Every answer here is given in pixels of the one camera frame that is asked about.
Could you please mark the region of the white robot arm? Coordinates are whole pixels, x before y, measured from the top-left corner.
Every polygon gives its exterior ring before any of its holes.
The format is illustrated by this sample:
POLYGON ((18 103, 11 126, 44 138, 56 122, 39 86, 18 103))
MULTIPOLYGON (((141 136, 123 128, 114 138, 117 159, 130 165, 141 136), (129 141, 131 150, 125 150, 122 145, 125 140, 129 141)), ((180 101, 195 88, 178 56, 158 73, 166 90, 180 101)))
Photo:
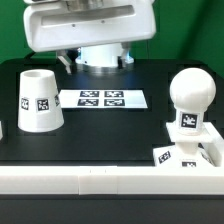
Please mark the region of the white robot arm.
POLYGON ((153 38, 155 0, 23 0, 24 29, 35 52, 54 51, 73 67, 112 73, 131 66, 131 44, 153 38))

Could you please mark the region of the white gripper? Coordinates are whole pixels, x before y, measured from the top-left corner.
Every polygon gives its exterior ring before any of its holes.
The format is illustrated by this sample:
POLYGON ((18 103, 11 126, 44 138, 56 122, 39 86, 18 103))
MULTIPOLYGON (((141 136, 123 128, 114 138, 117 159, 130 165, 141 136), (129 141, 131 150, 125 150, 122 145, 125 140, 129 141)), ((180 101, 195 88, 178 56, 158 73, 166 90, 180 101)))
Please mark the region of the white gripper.
POLYGON ((23 21, 28 46, 36 52, 58 51, 71 73, 65 50, 121 44, 118 66, 133 63, 130 43, 156 33, 154 0, 24 0, 23 21))

